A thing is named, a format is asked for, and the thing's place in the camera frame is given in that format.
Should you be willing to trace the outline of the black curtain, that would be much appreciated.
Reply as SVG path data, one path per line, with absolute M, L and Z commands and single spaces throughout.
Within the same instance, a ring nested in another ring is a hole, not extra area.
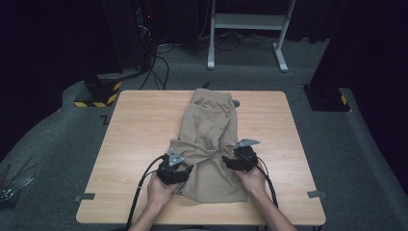
M 408 0 L 348 0 L 310 86 L 326 99 L 340 88 L 352 90 L 408 193 Z
M 107 0 L 0 0 L 0 161 L 69 86 L 120 69 Z

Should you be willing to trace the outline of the folded metal tripod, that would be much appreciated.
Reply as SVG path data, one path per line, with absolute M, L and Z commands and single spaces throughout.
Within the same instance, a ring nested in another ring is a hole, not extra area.
M 34 167 L 34 165 L 29 166 L 31 160 L 32 157 L 12 177 L 8 177 L 11 169 L 10 165 L 7 165 L 0 173 L 0 211 L 14 208 L 22 189 L 34 180 L 33 174 L 19 180 L 20 177 L 24 176 L 27 171 Z

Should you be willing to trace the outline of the khaki shorts with black drawstring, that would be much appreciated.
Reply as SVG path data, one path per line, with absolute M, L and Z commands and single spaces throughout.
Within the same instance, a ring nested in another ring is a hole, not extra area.
M 178 137 L 170 142 L 184 158 L 180 168 L 191 169 L 177 193 L 200 203 L 245 201 L 242 181 L 222 160 L 234 156 L 237 141 L 238 117 L 232 95 L 196 90 L 182 116 Z

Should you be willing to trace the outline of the dark equipment rack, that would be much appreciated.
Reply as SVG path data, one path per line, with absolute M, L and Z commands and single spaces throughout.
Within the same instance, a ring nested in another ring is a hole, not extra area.
M 157 30 L 152 15 L 150 0 L 131 0 L 132 11 L 137 27 L 138 42 L 140 45 L 140 70 L 148 68 L 157 45 Z

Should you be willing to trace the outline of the black stand base yellow mark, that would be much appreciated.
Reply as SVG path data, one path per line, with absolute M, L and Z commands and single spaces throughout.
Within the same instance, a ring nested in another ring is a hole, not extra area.
M 326 91 L 305 85 L 303 90 L 309 105 L 316 112 L 349 112 L 350 107 L 345 96 L 339 91 Z

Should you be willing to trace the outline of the person's left hand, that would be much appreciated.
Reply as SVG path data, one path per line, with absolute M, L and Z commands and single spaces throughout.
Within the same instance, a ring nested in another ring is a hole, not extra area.
M 148 205 L 155 208 L 164 208 L 179 187 L 179 183 L 164 184 L 157 174 L 153 172 L 147 187 Z

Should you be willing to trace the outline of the white metal stand frame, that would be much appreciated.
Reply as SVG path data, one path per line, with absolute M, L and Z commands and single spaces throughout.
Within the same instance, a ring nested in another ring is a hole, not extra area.
M 278 41 L 272 45 L 273 52 L 282 72 L 288 72 L 282 53 L 282 46 L 287 34 L 293 9 L 296 0 L 290 0 L 289 7 L 285 14 L 268 15 L 268 14 L 242 14 L 242 13 L 217 13 L 216 0 L 213 0 L 211 10 L 210 39 L 208 48 L 207 68 L 214 69 L 215 62 L 215 31 L 216 29 L 243 29 L 243 30 L 265 30 L 279 31 Z

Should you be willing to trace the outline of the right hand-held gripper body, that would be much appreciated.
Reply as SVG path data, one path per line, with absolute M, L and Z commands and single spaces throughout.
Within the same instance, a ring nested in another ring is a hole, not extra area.
M 252 146 L 259 143 L 260 142 L 256 140 L 243 139 L 234 144 L 234 155 L 238 159 L 236 164 L 241 166 L 242 171 L 249 172 L 258 164 L 257 154 Z

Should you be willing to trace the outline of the person's right hand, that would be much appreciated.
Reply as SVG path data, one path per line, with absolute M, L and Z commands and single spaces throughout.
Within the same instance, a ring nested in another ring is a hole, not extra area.
M 249 172 L 236 170 L 235 173 L 238 175 L 243 183 L 246 191 L 253 197 L 260 197 L 261 195 L 266 195 L 266 179 L 263 174 L 263 168 L 260 164 L 255 166 Z

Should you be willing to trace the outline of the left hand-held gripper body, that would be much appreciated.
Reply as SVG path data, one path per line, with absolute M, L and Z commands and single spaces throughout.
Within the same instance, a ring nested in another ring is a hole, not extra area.
M 173 148 L 163 157 L 157 169 L 157 176 L 166 185 L 176 184 L 175 178 L 181 172 L 178 167 L 184 163 L 184 158 Z

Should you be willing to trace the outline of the black yellow striped stand base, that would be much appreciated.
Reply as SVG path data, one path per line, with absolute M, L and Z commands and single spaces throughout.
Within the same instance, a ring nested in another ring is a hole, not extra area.
M 82 108 L 112 106 L 121 84 L 117 80 L 86 80 L 74 98 L 74 105 Z

